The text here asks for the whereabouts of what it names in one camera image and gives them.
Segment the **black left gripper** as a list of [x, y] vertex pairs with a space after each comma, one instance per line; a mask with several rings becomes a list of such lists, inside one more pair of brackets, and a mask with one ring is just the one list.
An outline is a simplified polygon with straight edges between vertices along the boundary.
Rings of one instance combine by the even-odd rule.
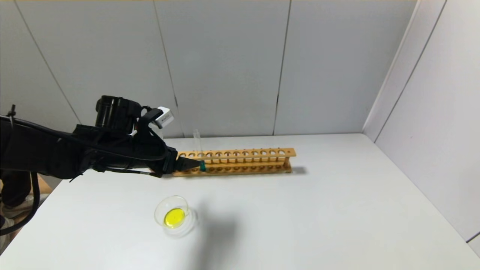
[[174, 171], [187, 171], [200, 167], [201, 161], [189, 159], [179, 156], [176, 160], [178, 152], [171, 147], [168, 147], [165, 141], [161, 138], [141, 138], [139, 141], [141, 152], [149, 156], [163, 156], [161, 160], [143, 161], [140, 167], [151, 176], [161, 178], [169, 176]]

